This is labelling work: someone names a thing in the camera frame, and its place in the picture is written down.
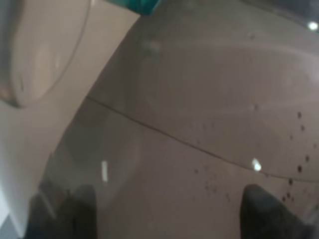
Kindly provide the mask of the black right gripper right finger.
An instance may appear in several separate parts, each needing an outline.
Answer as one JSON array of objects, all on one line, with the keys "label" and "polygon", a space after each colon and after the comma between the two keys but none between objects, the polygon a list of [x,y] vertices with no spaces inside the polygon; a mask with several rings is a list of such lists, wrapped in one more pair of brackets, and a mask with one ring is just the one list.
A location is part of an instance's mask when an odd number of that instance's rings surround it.
[{"label": "black right gripper right finger", "polygon": [[247,185],[240,205],[242,239],[315,239],[317,228],[304,223],[257,184]]}]

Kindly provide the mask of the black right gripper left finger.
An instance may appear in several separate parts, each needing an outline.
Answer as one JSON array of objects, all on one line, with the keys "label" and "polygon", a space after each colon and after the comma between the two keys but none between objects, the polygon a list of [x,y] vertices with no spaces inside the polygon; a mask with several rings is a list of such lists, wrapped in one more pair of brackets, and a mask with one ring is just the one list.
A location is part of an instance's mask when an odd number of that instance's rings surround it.
[{"label": "black right gripper left finger", "polygon": [[30,200],[26,239],[96,239],[97,200],[94,187],[74,192],[44,187]]}]

